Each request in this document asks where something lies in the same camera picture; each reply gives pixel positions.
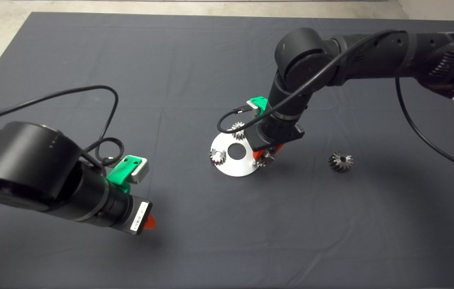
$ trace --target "concrete floor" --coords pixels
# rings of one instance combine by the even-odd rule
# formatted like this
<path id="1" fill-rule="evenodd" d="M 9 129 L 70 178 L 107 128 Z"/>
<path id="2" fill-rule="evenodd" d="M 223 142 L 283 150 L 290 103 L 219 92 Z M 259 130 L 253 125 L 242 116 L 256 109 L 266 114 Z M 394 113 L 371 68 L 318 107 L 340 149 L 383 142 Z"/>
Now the concrete floor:
<path id="1" fill-rule="evenodd" d="M 397 0 L 386 2 L 114 2 L 0 0 L 0 56 L 32 11 L 407 19 Z"/>

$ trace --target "silver metal plate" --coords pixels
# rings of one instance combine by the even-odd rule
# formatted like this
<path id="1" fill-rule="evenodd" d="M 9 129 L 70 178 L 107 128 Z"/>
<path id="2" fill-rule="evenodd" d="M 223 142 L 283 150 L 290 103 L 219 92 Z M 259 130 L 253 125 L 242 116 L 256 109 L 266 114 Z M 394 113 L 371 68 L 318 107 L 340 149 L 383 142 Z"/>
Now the silver metal plate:
<path id="1" fill-rule="evenodd" d="M 235 144 L 239 143 L 243 147 L 245 147 L 245 157 L 242 159 L 233 159 L 228 154 L 228 148 Z M 252 160 L 254 159 L 253 153 L 254 151 L 248 144 L 246 138 L 237 140 L 234 138 L 232 134 L 224 134 L 220 133 L 216 136 L 216 138 L 212 141 L 211 149 L 215 149 L 217 151 L 225 151 L 226 158 L 225 162 L 221 165 L 214 165 L 217 169 L 219 169 L 222 173 L 229 176 L 246 176 L 249 175 L 258 169 L 258 166 L 252 165 Z"/>

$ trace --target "black cable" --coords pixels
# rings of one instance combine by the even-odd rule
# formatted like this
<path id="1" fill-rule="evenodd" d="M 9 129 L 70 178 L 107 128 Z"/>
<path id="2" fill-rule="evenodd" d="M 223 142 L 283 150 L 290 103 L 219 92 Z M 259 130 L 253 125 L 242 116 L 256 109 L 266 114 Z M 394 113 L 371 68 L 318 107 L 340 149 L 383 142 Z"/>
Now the black cable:
<path id="1" fill-rule="evenodd" d="M 411 126 L 412 130 L 419 136 L 419 138 L 424 141 L 429 147 L 432 148 L 432 150 L 435 150 L 438 154 L 444 156 L 445 158 L 449 159 L 450 161 L 454 162 L 454 157 L 451 156 L 450 154 L 444 152 L 440 148 L 438 148 L 436 145 L 434 145 L 431 141 L 429 141 L 422 133 L 419 131 L 417 126 L 414 124 L 414 122 L 411 119 L 411 116 L 409 115 L 409 112 L 407 112 L 407 108 L 405 108 L 405 103 L 403 102 L 403 97 L 401 95 L 401 86 L 400 86 L 400 79 L 395 78 L 395 85 L 396 85 L 396 94 L 398 95 L 398 101 L 400 103 L 401 111 L 403 112 L 403 115 L 405 116 L 405 119 L 409 123 L 409 126 Z"/>
<path id="2" fill-rule="evenodd" d="M 84 150 L 86 152 L 90 152 L 94 149 L 97 149 L 100 147 L 100 145 L 104 142 L 112 142 L 114 143 L 115 145 L 118 146 L 119 148 L 119 152 L 118 152 L 118 155 L 115 156 L 115 157 L 111 157 L 111 158 L 105 158 L 104 160 L 100 161 L 102 163 L 103 166 L 109 166 L 109 165 L 112 165 L 113 163 L 116 163 L 120 158 L 123 157 L 124 155 L 124 152 L 125 152 L 125 146 L 124 144 L 122 143 L 122 141 L 120 141 L 119 139 L 115 138 L 115 137 L 104 137 L 104 138 L 101 138 L 97 141 L 95 141 L 94 143 L 90 144 L 87 148 L 85 148 Z"/>
<path id="3" fill-rule="evenodd" d="M 0 110 L 0 117 L 3 116 L 3 115 L 15 112 L 17 110 L 21 110 L 23 108 L 27 108 L 28 106 L 32 106 L 34 104 L 39 104 L 40 102 L 45 101 L 45 100 L 53 99 L 55 97 L 60 97 L 60 96 L 63 96 L 63 95 L 68 95 L 68 94 L 87 92 L 89 90 L 109 90 L 111 93 L 113 93 L 113 96 L 114 96 L 113 108 L 111 108 L 111 112 L 109 113 L 109 117 L 107 118 L 106 124 L 104 125 L 104 128 L 102 129 L 102 132 L 100 133 L 100 136 L 98 137 L 98 141 L 95 141 L 91 146 L 96 145 L 95 147 L 93 147 L 93 148 L 96 148 L 95 157 L 102 164 L 104 164 L 104 163 L 107 163 L 107 164 L 115 163 L 119 159 L 122 158 L 122 155 L 116 156 L 116 157 L 110 159 L 110 158 L 102 158 L 100 156 L 100 154 L 99 154 L 100 144 L 102 143 L 100 141 L 102 139 L 104 139 L 104 135 L 106 135 L 107 129 L 109 128 L 109 125 L 111 124 L 111 121 L 113 120 L 114 113 L 116 112 L 116 108 L 118 106 L 118 99 L 119 99 L 118 93 L 116 92 L 116 90 L 114 90 L 110 86 L 107 86 L 107 85 L 92 85 L 92 86 L 84 86 L 84 87 L 81 87 L 81 88 L 71 88 L 69 90 L 61 90 L 61 91 L 56 92 L 56 93 L 48 94 L 48 95 L 45 95 L 45 96 L 42 96 L 42 97 L 39 97 L 39 98 L 36 98 L 36 99 L 33 99 L 33 100 L 29 100 L 29 101 L 23 102 L 21 104 L 17 104 L 15 106 L 11 106 L 10 108 L 5 108 L 3 110 Z M 116 140 L 119 143 L 121 143 L 121 145 L 119 145 L 116 141 L 111 141 L 111 140 L 109 140 L 109 141 L 115 143 L 120 148 L 120 151 L 123 153 L 123 151 L 124 151 L 123 143 L 120 140 L 118 140 L 118 139 L 116 139 Z"/>
<path id="4" fill-rule="evenodd" d="M 333 60 L 331 60 L 331 62 L 329 62 L 326 66 L 324 66 L 324 68 L 322 68 L 322 70 L 320 70 L 318 73 L 316 73 L 315 76 L 311 77 L 311 79 L 307 80 L 302 86 L 300 86 L 298 89 L 296 89 L 288 97 L 283 99 L 281 102 L 276 104 L 274 107 L 272 107 L 269 110 L 265 111 L 264 114 L 262 114 L 262 115 L 260 115 L 260 116 L 258 116 L 256 118 L 254 118 L 253 120 L 245 123 L 244 126 L 240 126 L 239 128 L 235 128 L 235 129 L 232 129 L 232 130 L 223 129 L 222 128 L 222 122 L 223 122 L 223 120 L 225 118 L 227 118 L 229 115 L 232 115 L 232 114 L 238 114 L 238 113 L 243 113 L 243 112 L 247 111 L 246 106 L 240 106 L 239 108 L 235 108 L 234 110 L 232 110 L 232 111 L 228 112 L 227 114 L 223 115 L 220 118 L 220 120 L 218 121 L 218 124 L 216 125 L 216 127 L 222 133 L 233 134 L 233 133 L 236 133 L 236 132 L 239 132 L 241 130 L 246 129 L 249 126 L 253 126 L 254 124 L 258 123 L 260 120 L 269 117 L 270 114 L 272 114 L 273 112 L 275 112 L 276 110 L 281 108 L 284 104 L 287 104 L 287 102 L 289 102 L 291 99 L 295 98 L 302 91 L 304 91 L 307 87 L 309 87 L 311 84 L 316 82 L 317 79 L 319 79 L 326 71 L 331 69 L 333 66 L 337 65 L 344 57 L 350 55 L 350 53 L 352 53 L 353 51 L 355 51 L 359 47 L 361 47 L 364 44 L 367 44 L 368 42 L 371 42 L 371 41 L 373 41 L 373 40 L 375 40 L 377 38 L 380 38 L 380 37 L 383 37 L 383 36 L 387 36 L 387 35 L 392 34 L 392 33 L 401 33 L 401 32 L 403 32 L 403 31 L 397 31 L 395 29 L 388 29 L 388 30 L 384 30 L 384 31 L 380 31 L 380 32 L 374 33 L 372 35 L 369 35 L 369 36 L 359 40 L 357 43 L 355 43 L 353 46 L 348 48 L 346 51 L 343 51 L 342 53 L 337 55 L 337 57 L 335 57 Z"/>

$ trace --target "black cylindrical joint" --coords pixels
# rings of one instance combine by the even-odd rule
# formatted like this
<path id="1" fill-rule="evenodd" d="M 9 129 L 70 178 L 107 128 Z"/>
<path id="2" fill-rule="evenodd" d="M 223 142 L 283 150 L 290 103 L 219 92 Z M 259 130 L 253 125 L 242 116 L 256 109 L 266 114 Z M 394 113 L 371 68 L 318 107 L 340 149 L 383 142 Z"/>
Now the black cylindrical joint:
<path id="1" fill-rule="evenodd" d="M 285 89 L 280 74 L 277 73 L 273 79 L 271 90 L 269 91 L 267 109 L 276 106 L 290 94 L 291 92 Z M 300 95 L 291 99 L 287 104 L 284 104 L 284 106 L 279 108 L 274 115 L 282 120 L 299 119 L 305 108 L 307 108 L 311 96 L 312 95 Z"/>
<path id="2" fill-rule="evenodd" d="M 298 119 L 282 120 L 270 115 L 260 122 L 258 129 L 268 142 L 284 143 L 289 139 L 295 130 Z"/>
<path id="3" fill-rule="evenodd" d="M 282 78 L 302 57 L 312 53 L 328 51 L 320 35 L 311 28 L 298 28 L 289 32 L 280 40 L 275 49 L 275 61 Z"/>
<path id="4" fill-rule="evenodd" d="M 59 204 L 47 214 L 77 222 L 109 227 L 118 222 L 129 208 L 129 195 L 111 185 L 107 179 L 78 163 L 64 191 L 59 194 Z"/>
<path id="5" fill-rule="evenodd" d="M 30 199 L 57 197 L 82 150 L 58 130 L 10 122 L 0 130 L 0 181 L 22 185 Z"/>

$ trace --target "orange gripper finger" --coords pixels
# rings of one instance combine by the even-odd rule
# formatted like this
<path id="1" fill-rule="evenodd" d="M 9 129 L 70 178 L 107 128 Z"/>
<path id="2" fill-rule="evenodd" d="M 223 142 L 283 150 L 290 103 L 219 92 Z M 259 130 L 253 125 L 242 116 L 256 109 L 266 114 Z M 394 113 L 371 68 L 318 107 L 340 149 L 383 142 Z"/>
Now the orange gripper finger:
<path id="1" fill-rule="evenodd" d="M 143 229 L 151 230 L 153 228 L 155 228 L 155 218 L 152 216 L 152 214 L 149 214 L 147 221 L 145 222 L 145 225 L 143 226 Z"/>

